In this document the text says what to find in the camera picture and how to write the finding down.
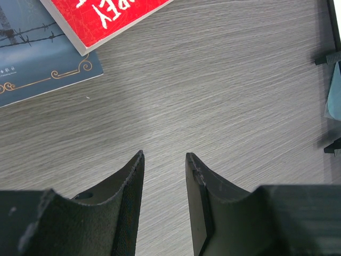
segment barbed wire illustration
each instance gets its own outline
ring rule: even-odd
[[[26,36],[26,38],[24,38],[23,36],[19,36],[20,39],[22,40],[22,42],[20,43],[14,43],[14,44],[8,44],[8,45],[2,45],[0,46],[0,48],[4,48],[4,47],[9,47],[9,46],[14,46],[14,45],[19,45],[19,44],[29,44],[30,46],[31,43],[34,43],[34,42],[39,42],[39,41],[43,41],[43,40],[51,40],[51,43],[53,43],[53,39],[56,38],[56,37],[59,37],[59,36],[64,36],[65,34],[58,34],[58,35],[54,35],[53,32],[51,31],[51,36],[49,37],[45,37],[45,38],[40,38],[40,39],[35,39],[35,40],[30,40],[28,38],[28,36]]]
[[[17,32],[15,29],[0,30],[0,35],[1,36],[6,36],[6,38],[1,38],[0,42],[4,41],[4,40],[8,40],[9,39],[8,37],[20,36],[22,34],[25,34],[25,33],[28,33],[28,32],[31,32],[31,31],[34,31],[34,30],[37,30],[37,29],[43,29],[44,28],[44,31],[46,31],[50,26],[55,25],[55,24],[56,24],[56,22],[53,22],[53,23],[48,24],[48,25],[43,24],[41,27],[31,28],[31,29],[28,29],[28,30],[25,30],[25,31],[21,31],[19,29],[19,32]]]

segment white book edge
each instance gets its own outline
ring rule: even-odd
[[[335,16],[339,35],[341,36],[341,0],[334,0]]]
[[[54,4],[51,3],[51,0],[40,0],[41,3],[45,6],[47,11],[50,13],[52,18],[57,22],[58,26],[63,30],[67,38],[71,41],[71,43],[74,45],[76,50],[79,52],[81,56],[84,56],[88,54],[89,52],[95,50],[102,44],[106,43],[107,41],[113,39],[115,36],[121,34],[122,32],[126,31],[128,28],[134,26],[135,24],[139,23],[141,20],[147,18],[149,15],[152,15],[156,11],[160,10],[161,8],[165,7],[167,4],[171,3],[173,0],[168,0],[163,5],[160,5],[159,7],[155,8],[149,13],[146,13],[144,16],[141,16],[137,20],[131,22],[130,24],[126,25],[125,27],[119,29],[118,31],[114,32],[110,36],[107,36],[104,39],[99,40],[97,43],[90,47],[86,47],[83,42],[79,39],[77,34],[73,31],[71,26],[66,22],[66,19],[63,17],[63,15],[59,12],[59,10],[54,6]]]

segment book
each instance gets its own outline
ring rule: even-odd
[[[40,0],[86,55],[173,0]]]
[[[103,74],[80,56],[39,0],[0,1],[0,107]]]

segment desk surface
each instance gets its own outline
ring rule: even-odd
[[[249,190],[341,181],[333,48],[324,1],[175,0],[99,48],[104,76],[0,110],[0,188],[73,196],[143,149],[136,255],[191,255],[188,151]]]

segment blue book cover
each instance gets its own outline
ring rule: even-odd
[[[39,0],[0,0],[0,107],[103,74],[80,56]]]

